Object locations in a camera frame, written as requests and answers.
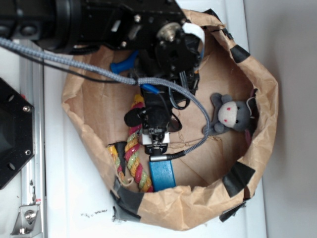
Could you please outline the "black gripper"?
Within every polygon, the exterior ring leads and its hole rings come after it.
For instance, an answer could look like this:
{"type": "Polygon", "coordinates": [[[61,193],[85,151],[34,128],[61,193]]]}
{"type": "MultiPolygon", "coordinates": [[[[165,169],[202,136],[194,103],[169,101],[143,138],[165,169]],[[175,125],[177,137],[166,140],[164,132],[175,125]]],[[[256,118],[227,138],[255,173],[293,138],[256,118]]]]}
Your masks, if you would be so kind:
{"type": "Polygon", "coordinates": [[[157,77],[196,93],[199,67],[205,51],[205,32],[193,23],[172,22],[157,33],[152,50],[140,50],[135,60],[137,77],[157,77]]]}

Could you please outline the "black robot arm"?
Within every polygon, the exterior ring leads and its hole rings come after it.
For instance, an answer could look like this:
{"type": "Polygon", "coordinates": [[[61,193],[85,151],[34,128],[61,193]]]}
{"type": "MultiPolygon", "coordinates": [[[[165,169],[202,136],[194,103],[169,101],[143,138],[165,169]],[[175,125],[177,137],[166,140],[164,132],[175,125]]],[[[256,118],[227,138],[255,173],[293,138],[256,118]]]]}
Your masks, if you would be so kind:
{"type": "Polygon", "coordinates": [[[106,46],[137,52],[139,77],[161,77],[195,93],[204,39],[174,0],[3,0],[0,35],[54,53],[84,55],[106,46]]]}

